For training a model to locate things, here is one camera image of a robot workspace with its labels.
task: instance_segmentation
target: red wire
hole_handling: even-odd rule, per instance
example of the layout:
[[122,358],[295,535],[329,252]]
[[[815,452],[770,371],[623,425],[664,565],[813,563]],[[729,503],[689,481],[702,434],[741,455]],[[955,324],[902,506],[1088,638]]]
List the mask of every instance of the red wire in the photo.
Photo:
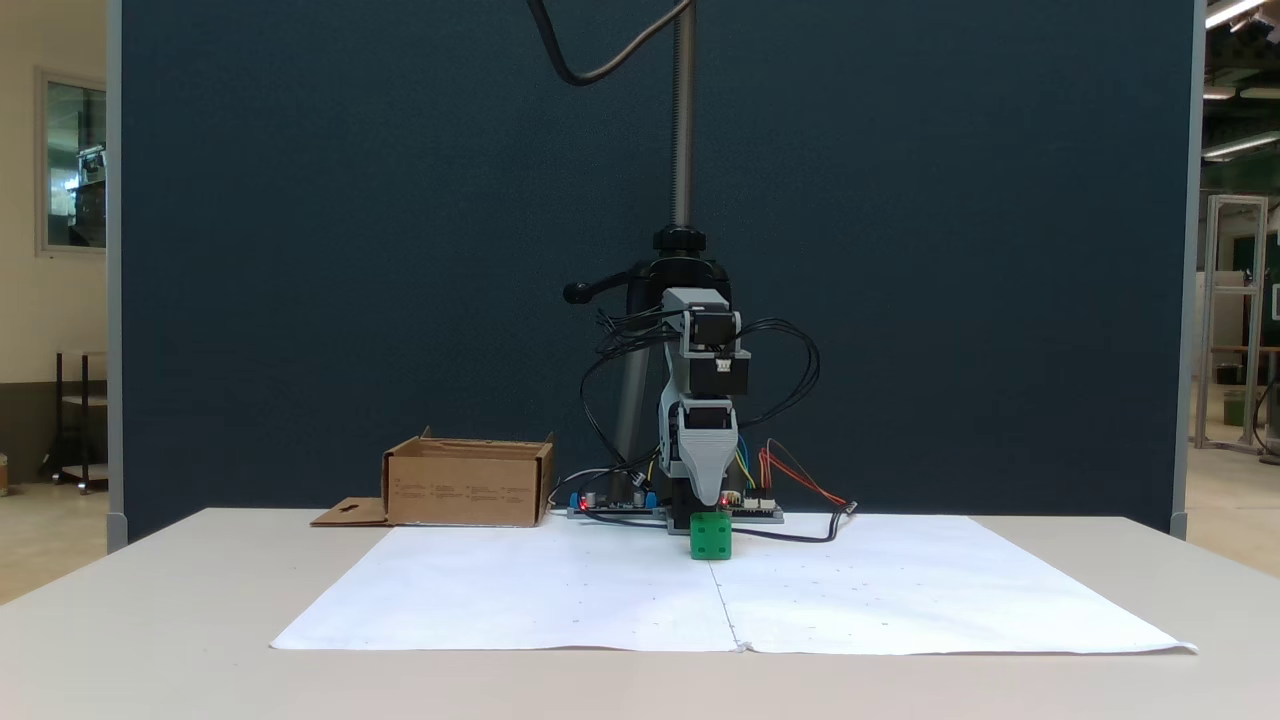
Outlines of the red wire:
[[818,483],[809,475],[809,473],[805,473],[804,477],[801,477],[800,473],[796,473],[795,470],[792,470],[790,466],[787,466],[786,462],[783,462],[782,460],[778,460],[777,457],[774,457],[773,452],[769,451],[768,442],[765,442],[765,446],[760,448],[760,469],[762,469],[762,474],[767,478],[765,480],[762,480],[762,487],[767,487],[767,488],[772,488],[773,487],[773,477],[772,477],[772,473],[769,471],[771,466],[774,466],[774,468],[782,470],[783,473],[786,473],[787,475],[790,475],[794,480],[796,480],[801,486],[804,486],[804,487],[806,487],[806,488],[817,492],[818,495],[826,497],[827,500],[829,500],[829,501],[832,501],[835,503],[838,503],[838,505],[846,505],[845,500],[841,498],[840,496],[832,495],[832,493],[822,489],[818,486]]

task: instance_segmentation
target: black cable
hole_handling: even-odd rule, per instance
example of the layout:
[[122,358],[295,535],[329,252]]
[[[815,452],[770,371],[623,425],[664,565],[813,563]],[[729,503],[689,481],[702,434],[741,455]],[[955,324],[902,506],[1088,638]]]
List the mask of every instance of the black cable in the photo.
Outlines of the black cable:
[[[1262,410],[1262,404],[1266,401],[1267,393],[1271,392],[1271,387],[1275,383],[1267,383],[1266,389],[1262,391],[1262,397],[1260,397],[1257,405],[1253,406],[1253,437],[1254,437],[1254,439],[1258,441],[1258,445],[1262,447],[1262,452],[1263,454],[1266,454],[1266,455],[1275,455],[1276,457],[1280,457],[1280,452],[1276,452],[1276,451],[1271,450],[1271,446],[1267,445],[1262,439],[1261,434],[1258,434],[1258,413]],[[1275,418],[1271,418],[1268,415],[1267,416],[1267,423],[1274,423],[1274,421],[1275,421]]]
[[817,387],[818,378],[822,377],[822,354],[818,351],[818,343],[815,343],[813,338],[806,336],[804,332],[800,331],[800,328],[795,327],[788,320],[783,320],[781,318],[764,318],[754,323],[748,323],[741,331],[737,332],[736,336],[733,336],[733,340],[749,336],[751,333],[765,332],[765,331],[778,332],[803,342],[805,346],[805,355],[806,355],[805,369],[804,373],[800,375],[800,382],[796,383],[795,388],[792,388],[791,392],[786,397],[783,397],[781,402],[778,402],[777,405],[774,405],[769,410],[765,410],[764,413],[762,413],[755,418],[748,420],[739,420],[737,423],[739,428],[750,428],[753,425],[759,425],[760,423],[772,420],[777,415],[790,410],[797,402],[804,400],[805,396],[808,396],[814,387]]
[[[556,502],[556,492],[559,491],[559,488],[562,488],[566,484],[568,484],[568,482],[572,480],[572,479],[581,478],[582,475],[588,474],[589,471],[590,470],[582,470],[581,474],[580,473],[573,473],[572,475],[558,480],[554,486],[552,486],[550,492],[547,493],[547,501],[554,503]],[[591,475],[591,479],[594,480],[594,479],[596,479],[596,478],[599,478],[602,475],[608,475],[608,474],[618,473],[618,471],[622,471],[622,470],[617,470],[616,468],[607,468],[607,469],[603,469],[603,470],[598,471],[595,475]],[[626,470],[626,473],[631,475],[632,480],[635,480],[635,479],[639,478],[639,474],[635,470]]]
[[[586,483],[582,483],[581,487],[585,488]],[[850,503],[841,505],[840,507],[832,510],[831,511],[831,523],[827,525],[827,534],[823,536],[823,537],[818,537],[818,538],[810,537],[810,536],[788,536],[788,534],[785,534],[785,533],[771,533],[768,530],[753,530],[753,529],[749,529],[749,528],[731,528],[731,529],[735,533],[744,534],[744,536],[751,536],[751,537],[756,537],[756,538],[776,539],[776,541],[782,541],[782,542],[804,542],[804,543],[810,543],[810,544],[818,544],[818,543],[831,542],[831,541],[836,539],[836,536],[840,533],[840,527],[841,527],[840,525],[840,520],[842,518],[851,518],[854,515],[854,510],[856,507],[858,507],[856,502],[850,502]],[[652,529],[659,529],[659,530],[666,530],[667,529],[667,525],[655,525],[653,523],[634,523],[631,520],[618,520],[617,518],[605,518],[603,515],[598,515],[598,514],[591,512],[590,510],[586,510],[586,509],[582,509],[582,507],[579,509],[579,512],[581,512],[582,515],[586,515],[588,518],[590,518],[593,520],[596,520],[599,523],[608,523],[611,525],[627,525],[630,528],[652,528]]]
[[644,32],[636,36],[630,45],[622,49],[608,63],[600,65],[599,68],[589,72],[577,74],[568,68],[568,63],[564,61],[564,53],[561,51],[559,40],[556,38],[556,27],[552,24],[550,15],[547,14],[547,5],[543,0],[529,0],[529,12],[534,14],[534,23],[538,26],[538,35],[543,38],[543,46],[547,47],[547,55],[552,60],[552,67],[556,68],[556,74],[561,77],[564,82],[572,85],[573,87],[586,87],[593,82],[604,79],[613,70],[618,69],[622,63],[627,60],[641,45],[649,41],[650,37],[658,35],[662,28],[667,27],[681,13],[687,10],[694,4],[694,0],[682,0],[680,4],[673,6],[667,12],[666,15],[658,18],[658,22],[649,26]]
[[678,340],[680,333],[677,333],[675,328],[664,323],[658,323],[657,320],[678,315],[681,313],[681,310],[659,313],[657,309],[653,309],[645,310],[644,313],[616,318],[604,314],[603,310],[598,311],[599,316],[595,319],[595,324],[604,328],[604,337],[602,337],[600,342],[595,345],[595,352],[598,355],[625,355],[628,351],[626,347],[627,343],[658,336],[667,340]]
[[[644,455],[641,455],[640,457],[636,457],[635,460],[632,460],[630,462],[622,462],[620,465],[609,468],[608,470],[596,473],[594,475],[588,475],[586,479],[584,479],[577,486],[577,496],[579,497],[584,497],[586,495],[586,487],[589,484],[594,483],[595,480],[598,480],[598,479],[600,479],[600,478],[603,478],[605,475],[612,475],[613,473],[618,473],[618,471],[622,471],[622,470],[630,470],[630,469],[632,469],[632,466],[648,462],[648,461],[653,460],[654,457],[657,457],[657,456],[658,456],[658,448],[654,447],[649,452],[645,452]],[[581,512],[582,515],[586,515],[588,518],[598,521],[598,523],[607,523],[609,525],[626,525],[628,528],[660,528],[663,530],[667,529],[667,525],[654,525],[653,523],[635,523],[632,520],[618,520],[617,518],[605,518],[604,515],[599,515],[596,512],[593,512],[593,511],[588,510],[586,507],[579,507],[577,511]]]
[[733,528],[735,533],[741,533],[744,536],[753,536],[758,538],[780,539],[786,542],[808,542],[808,543],[823,543],[836,539],[836,534],[840,532],[840,519],[849,516],[852,518],[854,509],[858,507],[856,502],[850,502],[847,505],[841,505],[840,507],[831,511],[831,524],[827,527],[827,536],[820,538],[813,538],[808,536],[787,536],[782,533],[771,533],[768,530],[751,530],[748,528]]
[[595,414],[591,413],[591,405],[586,401],[586,380],[605,364],[617,360],[628,352],[646,350],[657,345],[663,345],[667,341],[677,340],[678,337],[680,333],[667,331],[660,325],[655,325],[652,331],[635,336],[609,336],[605,341],[602,341],[602,346],[595,350],[596,354],[600,355],[600,359],[593,363],[591,366],[582,373],[582,379],[577,384],[577,397],[582,402],[582,413],[586,415],[586,421],[591,424],[595,437],[600,439],[600,443],[609,452],[609,457],[614,462],[626,462],[626,457],[623,457],[622,452],[613,445],[613,441],[604,434],[604,429],[600,428],[600,423],[595,419]]

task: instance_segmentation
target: box flap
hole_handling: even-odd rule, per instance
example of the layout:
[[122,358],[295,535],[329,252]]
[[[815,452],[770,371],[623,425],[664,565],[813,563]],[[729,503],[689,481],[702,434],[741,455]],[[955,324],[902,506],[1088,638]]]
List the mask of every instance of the box flap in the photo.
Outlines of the box flap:
[[538,506],[534,509],[534,524],[543,519],[550,506],[552,484],[556,479],[556,433],[547,436],[538,451]]
[[312,528],[338,525],[385,525],[387,510],[380,497],[348,497],[311,520]]

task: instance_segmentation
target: white table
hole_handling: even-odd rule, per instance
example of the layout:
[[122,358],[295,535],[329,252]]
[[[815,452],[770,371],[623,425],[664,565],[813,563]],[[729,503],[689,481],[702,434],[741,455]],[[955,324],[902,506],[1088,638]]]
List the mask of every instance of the white table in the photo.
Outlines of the white table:
[[1128,520],[978,519],[1199,656],[270,650],[388,532],[308,528],[315,515],[206,510],[0,607],[0,717],[1280,714],[1280,580]]

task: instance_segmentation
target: ceiling light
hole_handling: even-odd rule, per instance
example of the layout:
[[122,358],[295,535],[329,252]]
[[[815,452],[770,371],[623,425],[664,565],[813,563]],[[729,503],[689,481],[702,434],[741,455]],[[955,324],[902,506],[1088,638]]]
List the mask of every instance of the ceiling light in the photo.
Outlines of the ceiling light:
[[1251,100],[1280,100],[1280,87],[1247,87],[1240,91],[1240,97]]
[[1245,10],[1252,10],[1267,0],[1222,0],[1213,3],[1204,14],[1204,29],[1215,28]]
[[1231,152],[1238,152],[1240,150],[1248,150],[1249,147],[1257,147],[1260,145],[1267,145],[1280,140],[1280,131],[1265,132],[1262,135],[1254,135],[1252,137],[1244,137],[1234,142],[1228,142],[1226,145],[1215,145],[1213,147],[1206,147],[1202,156],[1207,159],[1213,159],[1220,155],[1228,155]]

